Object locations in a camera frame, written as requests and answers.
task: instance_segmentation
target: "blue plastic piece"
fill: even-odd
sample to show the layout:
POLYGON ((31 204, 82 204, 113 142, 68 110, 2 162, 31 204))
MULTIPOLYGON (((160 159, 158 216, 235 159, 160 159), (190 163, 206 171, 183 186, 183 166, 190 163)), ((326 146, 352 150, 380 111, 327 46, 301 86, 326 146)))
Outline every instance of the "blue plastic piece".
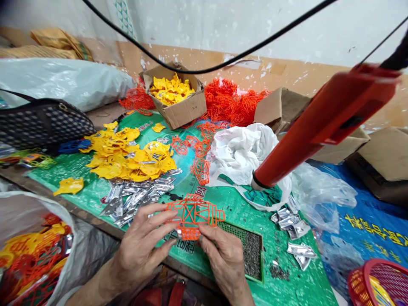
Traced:
POLYGON ((58 153, 63 154, 73 154, 78 153, 79 149, 87 149, 91 145, 89 139, 83 140, 72 140, 69 142, 64 142, 59 146, 58 153))

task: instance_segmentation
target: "finger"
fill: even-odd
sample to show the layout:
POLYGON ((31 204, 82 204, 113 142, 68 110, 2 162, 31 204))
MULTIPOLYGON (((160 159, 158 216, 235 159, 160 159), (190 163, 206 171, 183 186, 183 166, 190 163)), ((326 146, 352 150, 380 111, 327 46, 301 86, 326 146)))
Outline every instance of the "finger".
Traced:
POLYGON ((219 227, 210 227, 206 224, 199 224, 198 228, 204 236, 212 241, 215 241, 221 250, 227 248, 231 244, 231 239, 233 240, 234 237, 234 235, 232 235, 233 237, 228 237, 226 235, 228 233, 219 227))
POLYGON ((161 204, 161 203, 154 203, 154 204, 149 204, 147 206, 144 206, 140 208, 139 211, 137 212, 136 217, 135 217, 135 222, 137 223, 144 222, 147 219, 147 216, 155 212, 160 212, 166 209, 167 209, 167 205, 161 204))
POLYGON ((171 221, 175 216, 177 216, 177 210, 167 210, 144 221, 138 231, 142 237, 147 236, 151 231, 153 231, 159 225, 162 225, 168 221, 171 221))
POLYGON ((198 241, 200 243, 201 248, 207 254, 210 261, 222 260, 221 255, 217 250, 217 247, 207 237, 205 237, 204 235, 200 235, 198 241))
POLYGON ((176 243, 176 239, 171 239, 163 243, 161 247, 152 252, 147 264, 151 265, 153 269, 156 268, 169 255, 171 247, 176 243))
POLYGON ((178 223, 166 223, 163 226, 160 226, 157 229, 154 229, 148 233, 143 239, 146 241, 144 244, 147 248, 153 249, 156 244, 163 239, 165 235, 170 233, 172 230, 176 229, 179 226, 178 223))

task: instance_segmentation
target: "red plastic basket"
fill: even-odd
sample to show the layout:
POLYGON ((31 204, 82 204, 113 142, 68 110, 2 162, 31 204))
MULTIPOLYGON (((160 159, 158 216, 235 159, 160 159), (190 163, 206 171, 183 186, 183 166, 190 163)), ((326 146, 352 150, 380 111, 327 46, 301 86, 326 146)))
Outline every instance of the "red plastic basket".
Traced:
POLYGON ((348 276, 348 290, 355 306, 379 306, 370 276, 380 281, 396 305, 398 300, 408 305, 408 270, 392 261, 371 259, 348 276))

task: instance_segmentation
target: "checkered handbag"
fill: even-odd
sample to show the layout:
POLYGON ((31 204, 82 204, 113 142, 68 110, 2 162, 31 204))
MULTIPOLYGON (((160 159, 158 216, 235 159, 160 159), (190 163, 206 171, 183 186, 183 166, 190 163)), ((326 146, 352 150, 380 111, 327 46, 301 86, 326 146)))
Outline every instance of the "checkered handbag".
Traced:
POLYGON ((96 133, 88 116, 64 100, 0 90, 30 102, 0 110, 0 141, 18 150, 49 147, 96 133))

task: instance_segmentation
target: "green work table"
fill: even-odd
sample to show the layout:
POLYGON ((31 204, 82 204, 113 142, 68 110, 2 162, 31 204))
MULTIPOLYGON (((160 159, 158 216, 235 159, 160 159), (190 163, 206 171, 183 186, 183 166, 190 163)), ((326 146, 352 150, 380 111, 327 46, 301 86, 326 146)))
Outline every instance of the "green work table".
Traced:
MULTIPOLYGON (((138 113, 125 117, 120 122, 120 128, 139 128, 141 135, 136 142, 143 148, 150 141, 157 138, 169 138, 179 135, 182 140, 187 135, 194 135, 202 139, 201 132, 196 126, 189 129, 177 129, 171 131, 164 129, 161 133, 155 133, 151 128, 156 123, 162 123, 167 127, 163 117, 157 113, 152 116, 143 116, 138 113)), ((118 228, 113 224, 110 217, 99 217, 103 209, 100 199, 106 196, 110 190, 110 183, 98 178, 95 173, 90 173, 85 167, 92 159, 93 153, 60 155, 56 158, 57 165, 49 170, 36 169, 30 171, 28 176, 26 171, 20 169, 1 169, 0 176, 14 182, 23 189, 37 193, 41 196, 56 200, 67 210, 81 218, 82 220, 98 227, 99 229, 121 239, 126 225, 118 228), (64 194, 54 197, 53 191, 59 187, 59 181, 73 177, 84 178, 85 186, 76 195, 64 194)), ((262 235, 263 247, 261 250, 262 278, 263 282, 249 280, 255 303, 261 305, 275 305, 284 303, 286 306, 331 306, 337 305, 336 299, 325 274, 320 258, 313 260, 306 271, 302 271, 294 256, 286 252, 289 235, 280 231, 278 227, 270 221, 271 212, 261 212, 250 206, 233 187, 203 187, 197 179, 190 173, 190 166, 193 162, 195 152, 189 148, 186 156, 174 154, 177 167, 183 173, 174 177, 175 189, 171 193, 185 196, 188 193, 199 194, 205 200, 217 205, 217 209, 224 210, 226 221, 235 224, 246 231, 262 235), (271 273, 271 266, 278 264, 281 272, 271 273)), ((169 195, 162 195, 160 202, 170 202, 169 195)), ((167 235, 159 244, 171 238, 167 235)), ((309 245, 319 254, 312 231, 306 236, 296 240, 296 243, 309 245)), ((202 249, 194 242, 179 241, 176 247, 170 251, 170 256, 164 262, 176 271, 203 284, 210 289, 216 286, 212 281, 213 275, 207 256, 202 249)))

